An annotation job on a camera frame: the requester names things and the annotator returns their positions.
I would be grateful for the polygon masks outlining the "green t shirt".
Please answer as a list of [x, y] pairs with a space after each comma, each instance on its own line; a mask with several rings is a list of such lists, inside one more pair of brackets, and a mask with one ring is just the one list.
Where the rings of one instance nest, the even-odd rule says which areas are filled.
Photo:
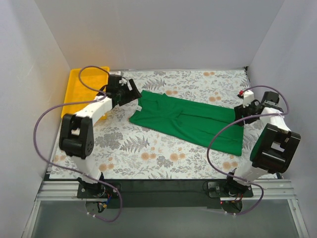
[[142, 91], [132, 124], [220, 152], [241, 156], [244, 129], [233, 125], [233, 109]]

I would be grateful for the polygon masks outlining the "yellow plastic tray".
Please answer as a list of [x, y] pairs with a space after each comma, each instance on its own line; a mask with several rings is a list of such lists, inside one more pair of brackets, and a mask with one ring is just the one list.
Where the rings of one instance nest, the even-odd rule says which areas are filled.
[[[76, 68], [70, 71], [64, 103], [92, 101], [97, 94], [96, 91], [88, 89], [80, 82], [78, 78], [80, 70], [80, 68]], [[100, 90], [104, 85], [107, 85], [108, 75], [100, 69], [90, 67], [81, 73], [81, 79], [89, 87]], [[74, 114], [87, 105], [86, 103], [64, 106], [61, 111], [61, 118], [65, 114]]]

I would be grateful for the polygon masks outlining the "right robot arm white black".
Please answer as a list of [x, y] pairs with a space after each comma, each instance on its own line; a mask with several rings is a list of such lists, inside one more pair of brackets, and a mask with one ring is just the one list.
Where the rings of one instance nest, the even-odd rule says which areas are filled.
[[229, 173], [243, 180], [226, 178], [224, 191], [230, 197], [246, 193], [251, 189], [251, 182], [261, 176], [286, 172], [301, 140], [300, 134], [284, 121], [278, 93], [266, 91], [261, 101], [254, 98], [251, 90], [241, 91], [238, 97], [243, 99], [243, 104], [234, 108], [236, 119], [259, 115], [264, 129], [251, 151], [250, 161]]

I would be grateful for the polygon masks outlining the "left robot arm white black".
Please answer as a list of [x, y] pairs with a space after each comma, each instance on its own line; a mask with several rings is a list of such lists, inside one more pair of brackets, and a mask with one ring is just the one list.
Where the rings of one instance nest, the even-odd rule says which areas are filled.
[[111, 74], [106, 85], [98, 90], [92, 103], [62, 118], [59, 148], [69, 156], [83, 175], [77, 180], [94, 198], [101, 198], [106, 186], [102, 172], [90, 162], [94, 149], [94, 124], [115, 106], [126, 105], [142, 95], [133, 79]]

